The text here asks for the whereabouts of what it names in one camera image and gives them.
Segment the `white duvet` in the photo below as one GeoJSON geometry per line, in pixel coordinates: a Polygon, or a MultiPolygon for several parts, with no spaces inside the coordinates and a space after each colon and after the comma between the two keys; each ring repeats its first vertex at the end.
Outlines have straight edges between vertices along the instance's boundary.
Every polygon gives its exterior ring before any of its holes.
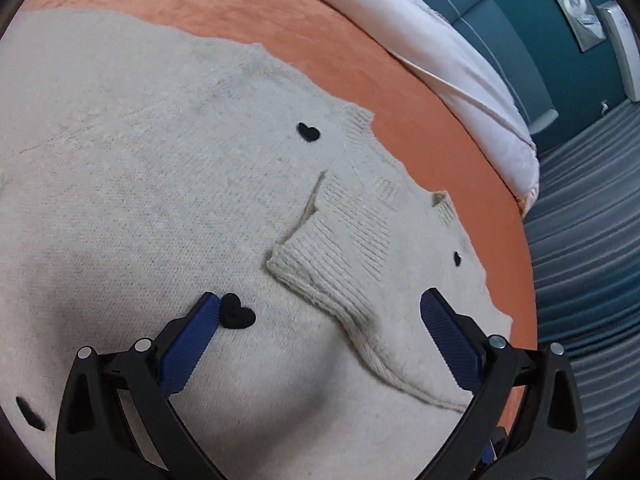
{"type": "Polygon", "coordinates": [[[508,86],[469,41],[418,0],[322,0],[418,76],[458,118],[525,216],[539,162],[508,86]]]}

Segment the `cream knit heart sweater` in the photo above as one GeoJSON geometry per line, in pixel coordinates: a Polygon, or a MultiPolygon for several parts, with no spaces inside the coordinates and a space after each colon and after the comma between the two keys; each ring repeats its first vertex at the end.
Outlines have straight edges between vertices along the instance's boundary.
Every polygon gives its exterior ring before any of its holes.
{"type": "Polygon", "coordinates": [[[412,479],[469,395],[420,318],[437,288],[511,321],[454,204],[372,114],[259,44],[112,11],[23,11],[1,41],[1,404],[46,469],[78,349],[155,335],[204,292],[222,330],[175,407],[231,479],[412,479]]]}

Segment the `blue grey striped curtain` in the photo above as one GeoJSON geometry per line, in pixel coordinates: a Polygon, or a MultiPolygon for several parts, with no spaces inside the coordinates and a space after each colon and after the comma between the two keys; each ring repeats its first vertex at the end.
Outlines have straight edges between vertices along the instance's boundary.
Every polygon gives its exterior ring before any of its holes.
{"type": "Polygon", "coordinates": [[[524,224],[538,339],[562,344],[572,364],[594,471],[639,407],[638,104],[542,155],[524,224]]]}

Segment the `orange plush bed blanket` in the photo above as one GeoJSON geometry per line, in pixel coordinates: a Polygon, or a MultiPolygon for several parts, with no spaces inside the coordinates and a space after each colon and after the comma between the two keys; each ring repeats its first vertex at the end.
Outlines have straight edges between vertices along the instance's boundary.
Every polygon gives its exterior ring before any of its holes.
{"type": "MultiPolygon", "coordinates": [[[[64,75],[98,55],[161,75],[182,48],[210,50],[231,40],[290,64],[328,96],[368,110],[383,151],[420,188],[451,200],[486,273],[480,284],[447,285],[446,297],[494,306],[521,341],[534,330],[533,285],[515,200],[472,136],[436,94],[347,18],[319,0],[26,0],[22,17],[65,54],[64,75]]],[[[65,220],[55,207],[46,247],[26,276],[47,300],[31,302],[35,323],[53,323],[60,357],[81,341],[116,349],[183,310],[201,290],[233,290],[259,310],[254,330],[225,334],[188,391],[179,396],[192,428],[272,422],[346,429],[357,420],[389,430],[449,429],[459,412],[383,384],[360,362],[329,315],[277,281],[265,267],[273,235],[213,218],[224,203],[220,170],[230,155],[206,148],[203,126],[180,126],[179,151],[159,122],[141,125],[143,152],[122,128],[85,126],[72,161],[80,181],[65,220]]]]}

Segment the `blue upholstered headboard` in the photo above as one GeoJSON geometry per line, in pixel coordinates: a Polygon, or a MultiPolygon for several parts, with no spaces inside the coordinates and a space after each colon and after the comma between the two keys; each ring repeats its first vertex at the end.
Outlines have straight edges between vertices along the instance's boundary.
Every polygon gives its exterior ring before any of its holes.
{"type": "Polygon", "coordinates": [[[530,134],[559,117],[529,50],[495,0],[422,0],[447,20],[502,77],[530,134]]]}

